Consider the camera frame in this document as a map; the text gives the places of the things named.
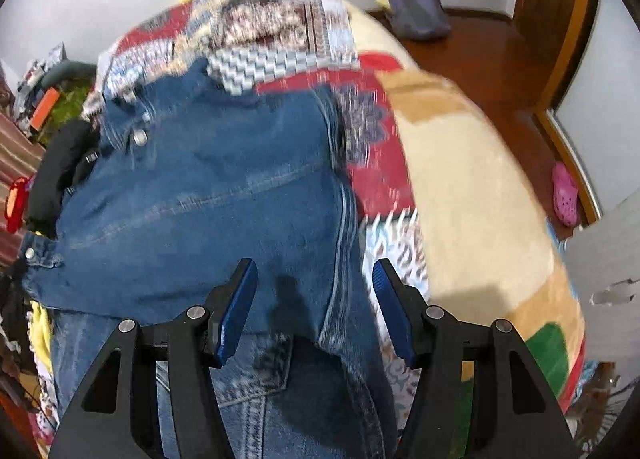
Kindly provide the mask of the pink slipper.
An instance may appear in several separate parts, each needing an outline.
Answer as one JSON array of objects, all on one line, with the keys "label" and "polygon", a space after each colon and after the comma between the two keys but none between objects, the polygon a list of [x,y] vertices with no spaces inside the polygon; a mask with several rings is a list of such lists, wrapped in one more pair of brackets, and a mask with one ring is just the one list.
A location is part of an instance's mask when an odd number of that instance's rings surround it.
[{"label": "pink slipper", "polygon": [[554,213],[566,227],[578,224],[578,187],[562,162],[552,167],[552,202]]}]

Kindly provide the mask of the striped red curtain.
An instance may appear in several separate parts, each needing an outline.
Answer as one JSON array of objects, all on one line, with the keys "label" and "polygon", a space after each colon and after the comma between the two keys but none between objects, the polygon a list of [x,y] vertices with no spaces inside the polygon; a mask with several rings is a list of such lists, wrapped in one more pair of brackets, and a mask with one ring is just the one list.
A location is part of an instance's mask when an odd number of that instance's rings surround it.
[{"label": "striped red curtain", "polygon": [[1,267],[17,256],[24,235],[22,214],[26,211],[27,181],[35,175],[44,150],[33,144],[1,113]]}]

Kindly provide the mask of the grey purple backpack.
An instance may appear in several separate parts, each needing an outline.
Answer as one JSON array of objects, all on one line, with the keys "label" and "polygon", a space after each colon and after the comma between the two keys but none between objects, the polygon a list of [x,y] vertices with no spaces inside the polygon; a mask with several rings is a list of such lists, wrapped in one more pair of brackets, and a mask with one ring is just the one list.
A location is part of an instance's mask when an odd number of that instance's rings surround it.
[{"label": "grey purple backpack", "polygon": [[402,40],[431,41],[451,31],[440,0],[388,0],[388,4],[387,20]]}]

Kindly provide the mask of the blue denim jacket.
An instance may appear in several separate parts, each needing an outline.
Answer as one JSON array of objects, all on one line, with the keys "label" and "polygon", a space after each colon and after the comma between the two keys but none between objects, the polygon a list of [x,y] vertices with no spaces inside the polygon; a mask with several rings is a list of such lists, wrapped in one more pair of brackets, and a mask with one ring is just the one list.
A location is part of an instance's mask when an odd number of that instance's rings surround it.
[{"label": "blue denim jacket", "polygon": [[27,234],[23,287],[50,309],[66,409],[117,323],[205,301],[239,260],[257,291],[212,374],[239,458],[387,458],[393,395],[361,272],[332,89],[227,93],[197,61],[110,101],[98,159],[52,237]]}]

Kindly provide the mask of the patchwork patterned bed quilt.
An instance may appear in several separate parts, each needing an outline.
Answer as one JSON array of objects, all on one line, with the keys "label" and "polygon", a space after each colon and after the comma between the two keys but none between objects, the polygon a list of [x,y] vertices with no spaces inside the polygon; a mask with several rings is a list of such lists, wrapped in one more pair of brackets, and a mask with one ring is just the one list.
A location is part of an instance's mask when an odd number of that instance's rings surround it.
[{"label": "patchwork patterned bed quilt", "polygon": [[98,122],[107,101],[134,86],[183,74],[206,58],[233,95],[330,86],[345,123],[358,199],[362,271],[381,257],[404,283],[428,289],[419,215],[404,150],[378,71],[409,66],[390,34],[344,0],[179,0],[99,55],[82,117]]}]

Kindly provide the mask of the orange box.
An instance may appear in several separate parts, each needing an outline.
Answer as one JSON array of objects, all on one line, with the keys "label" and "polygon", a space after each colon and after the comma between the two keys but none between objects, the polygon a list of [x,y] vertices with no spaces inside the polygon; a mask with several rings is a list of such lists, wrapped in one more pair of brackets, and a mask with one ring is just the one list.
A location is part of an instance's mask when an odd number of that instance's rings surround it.
[{"label": "orange box", "polygon": [[55,104],[60,99],[60,96],[61,93],[55,87],[50,87],[46,90],[46,93],[43,94],[38,102],[37,107],[35,107],[34,114],[29,122],[29,130],[40,132]]}]

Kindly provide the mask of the wooden wardrobe with sliding door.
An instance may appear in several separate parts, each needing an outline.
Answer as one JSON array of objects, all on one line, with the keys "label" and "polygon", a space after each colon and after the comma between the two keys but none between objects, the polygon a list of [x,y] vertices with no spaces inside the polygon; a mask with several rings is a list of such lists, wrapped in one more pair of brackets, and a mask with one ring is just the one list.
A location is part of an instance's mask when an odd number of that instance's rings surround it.
[{"label": "wooden wardrobe with sliding door", "polygon": [[515,0],[547,66],[536,113],[596,223],[639,187],[639,0]]}]

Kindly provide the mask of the black garment pile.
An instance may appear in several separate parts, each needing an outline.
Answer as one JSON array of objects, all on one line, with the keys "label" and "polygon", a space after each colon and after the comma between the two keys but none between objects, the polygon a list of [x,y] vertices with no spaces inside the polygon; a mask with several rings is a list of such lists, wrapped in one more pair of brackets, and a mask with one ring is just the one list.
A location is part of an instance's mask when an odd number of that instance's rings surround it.
[{"label": "black garment pile", "polygon": [[26,227],[55,237],[66,193],[79,186],[99,159],[100,133],[91,123],[73,119],[52,136],[30,188]]}]

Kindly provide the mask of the beige patchwork blanket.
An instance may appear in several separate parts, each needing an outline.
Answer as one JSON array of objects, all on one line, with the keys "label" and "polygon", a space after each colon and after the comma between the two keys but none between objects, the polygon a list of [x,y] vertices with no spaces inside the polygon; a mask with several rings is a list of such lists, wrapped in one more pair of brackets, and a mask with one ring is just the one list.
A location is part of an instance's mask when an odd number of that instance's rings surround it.
[{"label": "beige patchwork blanket", "polygon": [[584,364],[585,320],[521,165],[454,82],[420,70],[375,18],[348,13],[361,63],[390,102],[414,199],[363,219],[363,274],[386,257],[458,319],[510,320],[567,408]]}]

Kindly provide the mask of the yellow garment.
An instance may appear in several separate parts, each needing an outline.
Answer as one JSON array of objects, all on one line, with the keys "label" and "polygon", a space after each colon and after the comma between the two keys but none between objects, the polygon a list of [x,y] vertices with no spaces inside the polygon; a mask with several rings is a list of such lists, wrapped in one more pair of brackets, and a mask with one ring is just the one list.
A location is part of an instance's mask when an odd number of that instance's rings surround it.
[{"label": "yellow garment", "polygon": [[49,373],[52,373],[52,325],[49,314],[47,309],[36,301],[31,301],[30,307],[32,308],[28,331],[30,346],[32,346],[32,351],[38,361],[46,367]]}]

